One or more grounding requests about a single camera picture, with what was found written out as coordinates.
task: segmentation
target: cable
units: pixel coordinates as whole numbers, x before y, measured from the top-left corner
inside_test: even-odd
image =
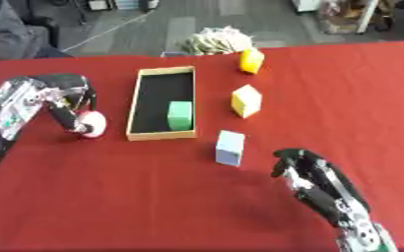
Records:
[[[65,48],[65,49],[62,49],[62,51],[63,51],[63,52],[66,52],[66,51],[69,51],[69,50],[71,50],[71,49],[75,49],[75,48],[77,48],[77,47],[79,47],[79,46],[82,46],[82,45],[84,45],[84,44],[86,44],[86,43],[92,41],[92,40],[95,40],[95,39],[97,39],[97,38],[99,38],[99,37],[102,37],[102,36],[104,36],[104,35],[106,35],[106,34],[108,34],[108,33],[110,33],[110,32],[117,31],[117,30],[119,30],[119,29],[121,29],[121,28],[123,28],[123,27],[125,27],[125,26],[127,26],[127,25],[130,25],[130,24],[132,24],[132,23],[137,22],[137,21],[140,20],[140,19],[146,18],[146,17],[149,16],[152,12],[153,12],[153,11],[151,11],[151,12],[149,12],[149,13],[146,13],[146,14],[143,14],[143,15],[141,15],[141,16],[139,16],[139,17],[134,18],[134,19],[128,20],[128,21],[126,21],[126,22],[124,22],[124,23],[122,23],[122,24],[120,24],[120,25],[118,25],[118,26],[116,26],[116,27],[114,27],[114,28],[108,29],[107,31],[104,31],[104,32],[102,32],[102,33],[100,33],[100,34],[97,34],[97,35],[94,35],[94,36],[92,36],[92,37],[89,37],[89,38],[87,38],[86,40],[84,40],[84,41],[82,41],[82,42],[79,42],[79,43],[77,43],[77,44],[75,44],[75,45],[72,45],[72,46],[70,46],[70,47],[67,47],[67,48]]]

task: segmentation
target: chair leg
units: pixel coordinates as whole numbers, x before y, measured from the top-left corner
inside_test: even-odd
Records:
[[[73,3],[75,9],[78,11],[78,14],[80,15],[80,25],[83,25],[87,22],[87,17],[86,17],[86,12],[84,11],[83,7],[81,7],[80,3],[78,2],[78,0],[71,0],[71,2]]]

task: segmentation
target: person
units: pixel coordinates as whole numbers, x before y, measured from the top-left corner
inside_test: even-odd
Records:
[[[48,44],[43,27],[26,26],[7,0],[0,0],[0,60],[69,56]]]

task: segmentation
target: cardboard box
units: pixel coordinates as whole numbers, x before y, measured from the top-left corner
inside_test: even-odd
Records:
[[[195,68],[192,66],[142,69],[138,73],[128,116],[130,141],[196,137]],[[191,101],[193,121],[188,131],[171,131],[168,106],[171,101]]]

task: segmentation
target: table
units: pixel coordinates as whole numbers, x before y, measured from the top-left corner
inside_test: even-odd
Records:
[[[88,76],[109,124],[97,140],[47,113],[28,126],[0,164],[0,250],[336,251],[334,230],[269,176],[287,147],[339,164],[404,249],[404,42],[264,52],[257,76],[236,69],[236,54],[0,62],[0,82]],[[128,142],[137,70],[185,65],[196,67],[198,138]],[[244,84],[263,93],[246,120],[229,107]],[[246,135],[241,168],[214,162],[222,129]]]

